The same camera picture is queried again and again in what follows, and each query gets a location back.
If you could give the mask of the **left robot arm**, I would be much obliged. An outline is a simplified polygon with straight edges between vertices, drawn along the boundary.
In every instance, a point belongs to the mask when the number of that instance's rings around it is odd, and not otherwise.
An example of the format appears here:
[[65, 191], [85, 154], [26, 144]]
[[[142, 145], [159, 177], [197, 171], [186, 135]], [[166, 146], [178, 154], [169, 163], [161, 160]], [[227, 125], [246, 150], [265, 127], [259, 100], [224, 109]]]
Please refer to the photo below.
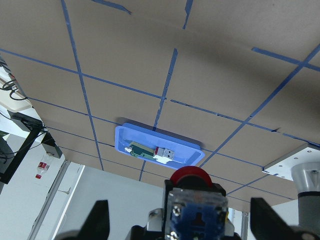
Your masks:
[[146, 226], [133, 226], [129, 240], [317, 240], [320, 237], [320, 165], [291, 169], [298, 196], [298, 225], [287, 224], [261, 197], [250, 200], [250, 220], [240, 233], [228, 218], [225, 189], [197, 166], [185, 166], [165, 180], [161, 208], [150, 211]]

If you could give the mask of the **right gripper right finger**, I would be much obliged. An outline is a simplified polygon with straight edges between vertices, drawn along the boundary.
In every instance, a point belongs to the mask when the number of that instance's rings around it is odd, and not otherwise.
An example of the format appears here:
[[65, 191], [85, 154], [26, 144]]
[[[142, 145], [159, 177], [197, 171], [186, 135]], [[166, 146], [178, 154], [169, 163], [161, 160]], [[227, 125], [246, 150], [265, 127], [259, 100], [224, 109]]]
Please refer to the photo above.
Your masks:
[[250, 200], [250, 229], [257, 240], [318, 240], [313, 230], [288, 225], [261, 197]]

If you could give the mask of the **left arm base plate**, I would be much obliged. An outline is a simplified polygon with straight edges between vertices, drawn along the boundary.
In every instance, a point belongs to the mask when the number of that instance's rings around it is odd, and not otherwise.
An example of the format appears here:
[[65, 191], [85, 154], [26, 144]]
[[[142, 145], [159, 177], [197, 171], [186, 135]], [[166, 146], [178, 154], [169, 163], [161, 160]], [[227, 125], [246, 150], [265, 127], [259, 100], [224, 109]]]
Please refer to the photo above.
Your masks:
[[320, 147], [305, 143], [264, 166], [262, 172], [293, 181], [292, 171], [297, 166], [307, 172], [319, 172]]

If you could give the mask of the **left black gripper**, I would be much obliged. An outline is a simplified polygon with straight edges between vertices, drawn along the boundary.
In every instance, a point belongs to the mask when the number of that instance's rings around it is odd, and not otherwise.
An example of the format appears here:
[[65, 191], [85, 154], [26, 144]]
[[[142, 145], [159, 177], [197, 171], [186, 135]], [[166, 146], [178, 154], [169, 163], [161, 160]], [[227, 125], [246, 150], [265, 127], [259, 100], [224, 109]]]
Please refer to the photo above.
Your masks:
[[235, 227], [228, 211], [218, 211], [212, 217], [204, 212], [186, 212], [180, 208], [165, 215], [156, 208], [149, 212], [144, 227], [134, 225], [127, 240], [234, 240]]

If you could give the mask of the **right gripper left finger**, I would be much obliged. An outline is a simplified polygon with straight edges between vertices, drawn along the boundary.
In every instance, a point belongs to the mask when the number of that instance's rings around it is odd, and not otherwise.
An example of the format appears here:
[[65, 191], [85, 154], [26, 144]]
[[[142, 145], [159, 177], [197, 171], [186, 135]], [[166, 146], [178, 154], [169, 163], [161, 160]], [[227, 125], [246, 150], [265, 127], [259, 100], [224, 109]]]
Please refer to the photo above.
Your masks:
[[110, 235], [108, 200], [97, 200], [79, 230], [56, 235], [57, 240], [107, 240]]

